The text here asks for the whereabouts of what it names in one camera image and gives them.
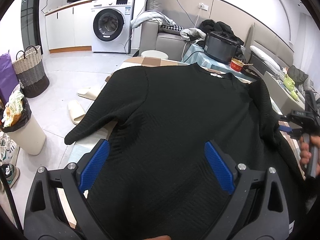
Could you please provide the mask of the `person's right hand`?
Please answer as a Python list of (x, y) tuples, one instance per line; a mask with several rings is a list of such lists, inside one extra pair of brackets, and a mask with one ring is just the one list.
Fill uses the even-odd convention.
[[(300, 138), (300, 166), (303, 170), (305, 170), (305, 166), (309, 163), (312, 153), (309, 151), (309, 144), (306, 143), (303, 139), (303, 137)], [(320, 147), (320, 137), (312, 135), (310, 137), (310, 142), (314, 145), (317, 146), (318, 148)]]

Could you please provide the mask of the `person's left thumb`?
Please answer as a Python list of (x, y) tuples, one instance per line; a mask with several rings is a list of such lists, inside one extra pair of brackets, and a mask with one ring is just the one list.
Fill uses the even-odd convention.
[(145, 240), (171, 240), (171, 237), (168, 235), (164, 235), (164, 236), (157, 236), (153, 238), (147, 238)]

